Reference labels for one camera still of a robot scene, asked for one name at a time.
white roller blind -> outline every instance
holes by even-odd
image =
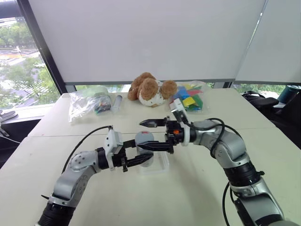
[[[65,82],[234,79],[264,0],[29,0]]]
[[[300,0],[269,0],[238,81],[301,82]]]

stuffed animal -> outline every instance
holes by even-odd
[[[174,81],[160,82],[149,72],[142,73],[131,84],[127,98],[137,100],[145,106],[156,107],[177,92]]]

green block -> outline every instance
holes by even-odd
[[[189,105],[189,107],[187,108],[187,111],[189,112],[194,112],[194,111],[199,111],[200,108],[199,106],[196,106],[196,105]]]
[[[199,98],[199,95],[196,94],[196,95],[192,96],[192,98],[197,103],[197,105],[199,106],[199,108],[202,110],[202,108],[203,108],[203,101],[201,100],[201,98]]]

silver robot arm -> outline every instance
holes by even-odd
[[[230,188],[237,197],[234,205],[245,226],[297,226],[284,220],[280,206],[261,177],[264,173],[256,171],[238,134],[224,129],[221,135],[222,126],[217,126],[213,120],[191,123],[179,99],[170,106],[177,121],[170,121],[167,117],[140,123],[146,127],[166,126],[166,142],[144,142],[139,147],[173,153],[170,145],[178,143],[205,146],[224,169]]]
[[[55,183],[46,208],[36,226],[67,226],[73,216],[89,179],[101,170],[115,167],[127,167],[142,164],[149,160],[152,152],[144,152],[128,160],[125,149],[136,147],[135,140],[122,141],[121,133],[109,130],[104,148],[80,152],[69,162],[67,169]]]

window sill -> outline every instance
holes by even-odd
[[[1,124],[41,119],[45,114],[47,114],[53,105],[54,104],[18,107],[14,109],[3,110],[3,112],[16,111],[18,115],[14,118],[1,122]]]

